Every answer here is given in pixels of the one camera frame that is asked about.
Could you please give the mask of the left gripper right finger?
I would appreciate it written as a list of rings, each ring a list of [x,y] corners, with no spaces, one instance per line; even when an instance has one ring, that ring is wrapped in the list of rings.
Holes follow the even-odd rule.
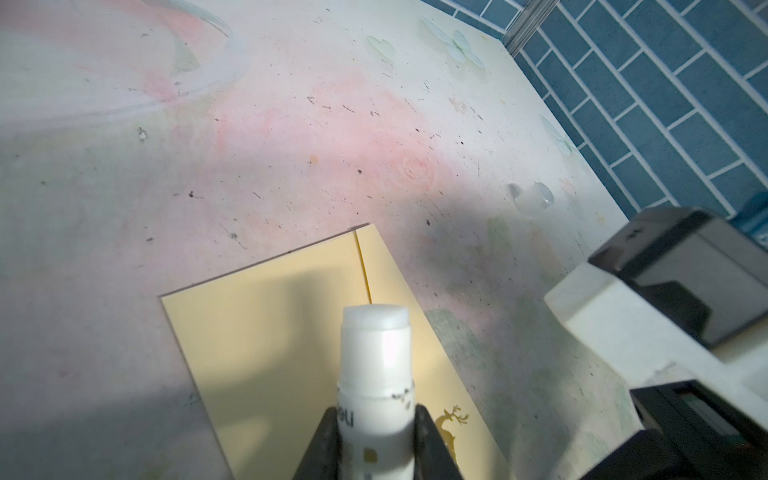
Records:
[[[417,404],[414,423],[415,480],[463,480],[427,408]]]

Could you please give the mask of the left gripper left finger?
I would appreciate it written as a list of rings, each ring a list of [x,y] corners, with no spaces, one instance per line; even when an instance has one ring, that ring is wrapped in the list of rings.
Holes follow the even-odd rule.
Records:
[[[293,480],[337,480],[340,451],[338,409],[329,407],[299,462]]]

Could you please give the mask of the yellow envelope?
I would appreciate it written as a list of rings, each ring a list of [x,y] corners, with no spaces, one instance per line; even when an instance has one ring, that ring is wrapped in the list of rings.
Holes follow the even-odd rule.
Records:
[[[336,401],[347,306],[395,304],[413,332],[415,399],[466,479],[511,469],[378,230],[357,228],[162,298],[237,479],[289,479]]]

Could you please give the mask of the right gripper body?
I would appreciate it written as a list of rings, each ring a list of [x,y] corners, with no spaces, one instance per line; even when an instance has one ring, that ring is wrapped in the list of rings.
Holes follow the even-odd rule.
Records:
[[[636,388],[643,428],[585,479],[765,479],[767,431],[699,383]]]

